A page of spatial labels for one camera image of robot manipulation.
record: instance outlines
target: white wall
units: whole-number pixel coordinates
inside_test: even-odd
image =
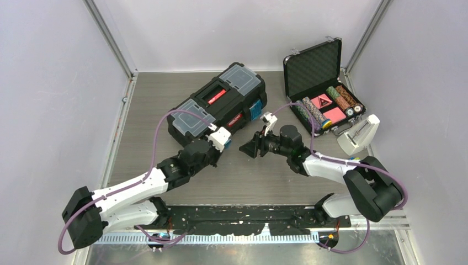
[[[105,1],[140,72],[282,70],[292,48],[343,38],[345,66],[380,0]]]
[[[83,1],[0,6],[0,263],[69,264],[61,213],[101,179],[127,80]]]
[[[466,264],[468,2],[394,1],[352,80],[381,120],[373,146],[409,190],[423,264]]]

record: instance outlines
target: red label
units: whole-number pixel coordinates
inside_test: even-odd
[[[242,113],[239,113],[237,116],[234,117],[234,119],[232,119],[227,125],[229,127],[233,126],[234,123],[236,123],[238,120],[240,120],[240,118],[242,117]]]
[[[217,101],[222,95],[224,95],[226,93],[226,90],[223,89],[221,90],[218,94],[216,94],[216,96],[214,96],[212,99],[210,99],[208,101],[208,104],[213,104],[215,101]]]

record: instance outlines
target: clear plastic compartment lid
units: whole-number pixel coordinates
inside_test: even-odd
[[[260,84],[260,79],[256,73],[245,66],[234,65],[220,76],[220,79],[227,82],[243,96]]]
[[[206,110],[200,107],[193,99],[189,99],[177,109],[197,114],[209,123],[216,120],[215,117],[206,112]],[[174,117],[172,125],[183,135],[189,132],[194,137],[197,137],[201,132],[208,128],[208,126],[201,120],[187,113],[173,113],[171,116]]]

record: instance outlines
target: toolbox lid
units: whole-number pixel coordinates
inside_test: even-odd
[[[260,84],[261,81],[256,75],[254,71],[245,66],[234,65],[219,78],[245,96]]]
[[[293,98],[324,83],[336,82],[341,62],[340,38],[332,39],[283,60],[286,96]]]
[[[187,110],[197,114],[209,123],[212,123],[216,120],[215,117],[206,112],[206,110],[200,107],[193,99],[189,99],[177,109]],[[183,135],[189,132],[194,137],[197,137],[206,128],[208,128],[204,122],[187,113],[173,113],[171,116],[174,117],[172,125],[177,128],[177,130],[179,130]]]

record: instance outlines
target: case latch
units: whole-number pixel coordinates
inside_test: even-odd
[[[292,54],[294,55],[300,54],[300,52],[296,48],[292,48],[291,51],[292,51]]]

